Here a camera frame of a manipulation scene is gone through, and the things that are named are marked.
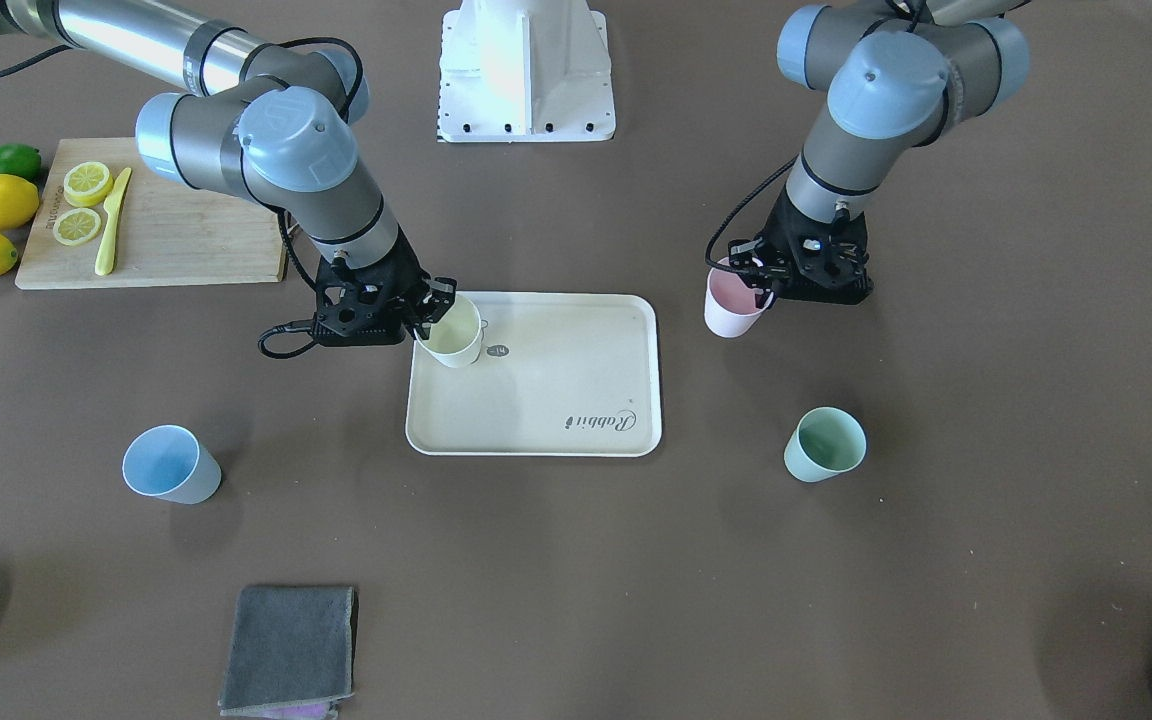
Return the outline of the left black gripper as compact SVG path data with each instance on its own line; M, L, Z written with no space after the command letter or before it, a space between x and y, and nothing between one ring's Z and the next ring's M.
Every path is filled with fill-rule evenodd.
M776 300L856 305L867 300L867 217L838 210L831 222L818 222L795 209L787 194L778 196L761 236L730 241L730 270L741 275L771 275L771 285L753 290L756 311Z

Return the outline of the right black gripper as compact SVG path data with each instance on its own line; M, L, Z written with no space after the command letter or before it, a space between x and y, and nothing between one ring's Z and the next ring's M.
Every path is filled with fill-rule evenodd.
M456 290L456 279L430 278L404 233L397 233L391 251L365 268L317 264L311 336L326 347L397 344L410 336L426 341L435 325L431 309L450 309Z

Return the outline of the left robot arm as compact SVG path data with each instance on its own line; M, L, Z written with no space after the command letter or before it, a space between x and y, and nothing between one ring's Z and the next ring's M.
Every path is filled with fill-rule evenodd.
M756 309L776 300L855 305L867 274L867 204L909 149L931 145L1023 86L1015 1L809 3L776 41L783 76L826 92L767 222L733 241L732 275Z

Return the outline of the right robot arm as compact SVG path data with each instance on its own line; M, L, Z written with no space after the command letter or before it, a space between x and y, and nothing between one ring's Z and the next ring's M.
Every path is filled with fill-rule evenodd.
M0 1L0 35L88 50L170 83L141 109L147 169L250 200L298 223L321 262L316 310L293 323L316 344L426 340L456 282L419 260L358 152L369 104L351 46L270 44L168 1Z

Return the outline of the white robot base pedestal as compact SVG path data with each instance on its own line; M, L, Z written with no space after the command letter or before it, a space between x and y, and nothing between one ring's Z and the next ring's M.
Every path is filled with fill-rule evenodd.
M444 14L435 137L611 141L607 18L585 1L463 1Z

